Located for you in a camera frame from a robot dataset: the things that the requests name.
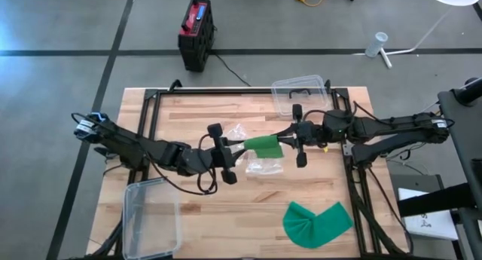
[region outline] green towel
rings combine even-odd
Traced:
[[[259,136],[244,141],[244,149],[255,150],[258,158],[282,158],[278,136]]]
[[[283,218],[283,228],[290,240],[308,249],[323,246],[352,226],[353,221],[340,202],[319,215],[291,202]]]

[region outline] clear plastic box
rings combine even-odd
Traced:
[[[271,93],[281,116],[291,117],[294,104],[301,104],[303,112],[326,109],[330,105],[323,79],[319,75],[276,81],[271,85]]]
[[[178,191],[163,179],[128,185],[122,216],[126,260],[172,255],[181,246]]]

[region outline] red and black case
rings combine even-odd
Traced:
[[[204,70],[214,29],[210,0],[191,0],[178,35],[178,47],[188,71]]]

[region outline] black floor stripe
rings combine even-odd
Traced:
[[[114,42],[112,48],[109,51],[107,63],[102,73],[100,79],[99,87],[97,88],[96,97],[92,104],[92,111],[99,111],[104,100],[105,90],[107,89],[107,84],[114,68],[115,58],[117,52],[121,45],[122,37],[124,36],[124,31],[126,29],[127,21],[129,19],[130,11],[132,10],[134,0],[127,0],[124,7],[124,12],[120,19],[119,27],[115,34]],[[84,171],[85,161],[87,159],[87,154],[89,151],[89,144],[82,143],[79,149],[77,160],[75,162],[74,170],[70,178],[70,183],[67,188],[66,197],[64,198],[62,209],[60,211],[59,218],[53,233],[52,241],[50,242],[50,247],[47,253],[47,260],[57,260],[59,256],[60,249],[62,247],[63,238],[66,233],[67,226],[69,224],[69,218],[72,213],[72,207],[75,202],[75,195],[77,194],[78,186],[81,181],[82,173]]]
[[[406,48],[385,49],[386,52]],[[274,56],[274,55],[344,55],[364,53],[365,49],[215,49],[220,56]],[[410,54],[482,54],[482,48],[421,48]],[[0,57],[172,57],[180,56],[177,49],[159,50],[4,50]]]
[[[475,3],[472,6],[475,9],[475,13],[479,16],[480,21],[482,21],[482,8],[480,7],[480,4]]]

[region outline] black metal frame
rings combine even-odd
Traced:
[[[165,95],[206,95],[206,94],[271,94],[270,88],[257,88],[257,87],[241,87],[241,88],[200,88],[200,89],[188,89],[188,88],[177,88],[182,87],[180,81],[176,80],[169,89],[146,89],[145,94],[143,97],[142,102],[142,109],[141,115],[139,118],[139,126],[137,133],[144,134],[145,130],[145,122],[147,118],[148,108],[152,101],[154,101],[154,110],[151,116],[151,125],[149,127],[149,139],[155,139],[155,132],[157,128],[157,120],[159,118],[159,111],[160,111],[160,101],[162,96]],[[342,100],[343,107],[345,110],[352,111],[351,104],[349,100],[349,92],[347,88],[334,88],[331,89],[330,87],[326,88],[327,94],[331,96],[333,107],[334,109],[343,109],[340,107],[340,99]],[[366,260],[383,260],[383,259],[413,259],[413,260],[439,260],[437,258],[423,258],[423,257],[416,257],[412,255],[396,255],[396,254],[383,254],[382,247],[380,245],[379,237],[377,236],[376,231],[370,225],[370,236],[373,243],[374,252],[368,252],[366,246],[365,235],[362,227],[362,217],[360,216],[360,209],[357,207],[355,203],[355,199],[353,195],[359,197],[357,189],[355,187],[355,180],[353,178],[353,171],[357,170],[359,175],[359,185],[361,189],[362,199],[364,201],[364,205],[367,207],[368,212],[373,216],[373,207],[371,204],[370,193],[368,190],[367,184],[367,175],[365,170],[363,169],[356,169],[352,164],[352,157],[349,153],[349,146],[347,145],[346,141],[340,143],[342,147],[342,155],[343,155],[343,165],[346,173],[347,179],[347,188],[349,190],[349,198],[352,207],[352,214],[353,214],[353,221],[355,226],[356,238],[358,243],[358,249],[360,252],[360,258]],[[137,172],[142,172],[142,176],[140,181],[145,181],[148,179],[148,169],[149,165],[144,165],[142,169],[138,169]],[[128,178],[128,183],[136,181],[136,171],[131,171]],[[139,224],[139,219],[135,220],[134,223]],[[119,237],[117,239],[117,244],[115,247],[115,255],[110,256],[94,256],[93,258],[86,256],[85,259],[115,259],[116,257],[121,255],[122,251],[122,238]]]

